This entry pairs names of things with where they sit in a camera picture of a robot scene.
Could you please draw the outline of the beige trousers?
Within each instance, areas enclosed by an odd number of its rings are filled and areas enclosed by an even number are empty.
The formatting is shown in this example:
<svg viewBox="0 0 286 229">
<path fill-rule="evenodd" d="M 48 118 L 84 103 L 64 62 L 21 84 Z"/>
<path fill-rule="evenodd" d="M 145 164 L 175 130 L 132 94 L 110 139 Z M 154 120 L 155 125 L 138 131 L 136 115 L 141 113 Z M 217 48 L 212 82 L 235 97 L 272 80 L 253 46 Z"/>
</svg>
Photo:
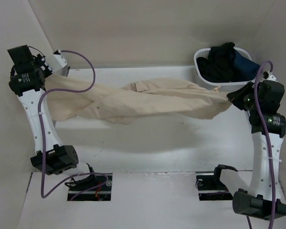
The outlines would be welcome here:
<svg viewBox="0 0 286 229">
<path fill-rule="evenodd" d="M 183 79 L 155 78 L 129 83 L 122 88 L 94 84 L 80 93 L 88 82 L 53 74 L 46 79 L 46 89 L 64 88 L 70 92 L 47 95 L 51 117 L 65 121 L 74 117 L 105 120 L 114 124 L 129 124 L 145 116 L 181 114 L 211 120 L 226 111 L 231 103 L 225 92 L 208 90 Z"/>
</svg>

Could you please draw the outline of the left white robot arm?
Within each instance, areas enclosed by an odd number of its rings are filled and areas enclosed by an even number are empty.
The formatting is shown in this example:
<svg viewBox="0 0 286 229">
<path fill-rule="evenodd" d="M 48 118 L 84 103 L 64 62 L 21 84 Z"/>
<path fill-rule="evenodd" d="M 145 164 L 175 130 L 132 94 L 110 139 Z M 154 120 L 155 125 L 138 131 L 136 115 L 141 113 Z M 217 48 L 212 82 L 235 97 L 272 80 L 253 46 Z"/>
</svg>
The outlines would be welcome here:
<svg viewBox="0 0 286 229">
<path fill-rule="evenodd" d="M 70 169 L 77 176 L 83 175 L 81 184 L 86 190 L 93 190 L 97 186 L 93 168 L 79 162 L 75 148 L 60 140 L 47 104 L 45 80 L 65 68 L 67 60 L 61 51 L 33 55 L 28 45 L 8 49 L 8 54 L 13 61 L 9 87 L 22 104 L 34 137 L 36 155 L 30 158 L 31 164 L 47 175 Z"/>
</svg>

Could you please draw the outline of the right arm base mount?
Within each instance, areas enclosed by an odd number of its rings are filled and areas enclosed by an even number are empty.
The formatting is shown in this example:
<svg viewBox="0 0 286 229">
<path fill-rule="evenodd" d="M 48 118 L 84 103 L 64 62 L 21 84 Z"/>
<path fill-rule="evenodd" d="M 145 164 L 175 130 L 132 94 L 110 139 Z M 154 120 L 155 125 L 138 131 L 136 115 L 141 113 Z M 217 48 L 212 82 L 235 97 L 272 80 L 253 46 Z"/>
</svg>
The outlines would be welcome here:
<svg viewBox="0 0 286 229">
<path fill-rule="evenodd" d="M 196 174 L 195 187 L 198 190 L 200 201 L 222 201 L 232 200 L 233 196 L 228 188 L 220 181 L 222 170 L 238 171 L 235 167 L 219 164 L 211 172 L 198 172 Z"/>
</svg>

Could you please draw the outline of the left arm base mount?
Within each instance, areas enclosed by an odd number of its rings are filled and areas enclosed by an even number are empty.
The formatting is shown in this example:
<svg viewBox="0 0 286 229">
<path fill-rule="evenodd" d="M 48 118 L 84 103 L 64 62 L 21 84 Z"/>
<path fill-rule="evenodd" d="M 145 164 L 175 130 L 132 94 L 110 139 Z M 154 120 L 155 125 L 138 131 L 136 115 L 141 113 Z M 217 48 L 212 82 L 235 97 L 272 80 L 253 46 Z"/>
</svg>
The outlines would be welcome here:
<svg viewBox="0 0 286 229">
<path fill-rule="evenodd" d="M 68 201 L 110 201 L 112 195 L 112 174 L 90 175 L 86 178 L 74 179 L 64 185 L 68 188 Z"/>
</svg>

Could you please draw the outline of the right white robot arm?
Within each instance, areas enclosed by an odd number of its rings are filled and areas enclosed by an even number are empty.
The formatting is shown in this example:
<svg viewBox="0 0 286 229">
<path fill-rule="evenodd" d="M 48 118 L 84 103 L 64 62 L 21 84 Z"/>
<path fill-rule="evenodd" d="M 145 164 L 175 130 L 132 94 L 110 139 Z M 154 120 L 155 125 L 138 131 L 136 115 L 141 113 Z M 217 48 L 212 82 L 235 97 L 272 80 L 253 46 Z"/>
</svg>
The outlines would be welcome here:
<svg viewBox="0 0 286 229">
<path fill-rule="evenodd" d="M 254 143 L 253 173 L 247 185 L 232 166 L 218 165 L 212 184 L 226 186 L 233 196 L 236 214 L 270 221 L 286 216 L 286 204 L 281 202 L 278 184 L 279 154 L 286 134 L 286 119 L 277 111 L 285 88 L 281 83 L 264 80 L 249 82 L 241 89 L 227 94 L 228 101 L 249 112 Z"/>
</svg>

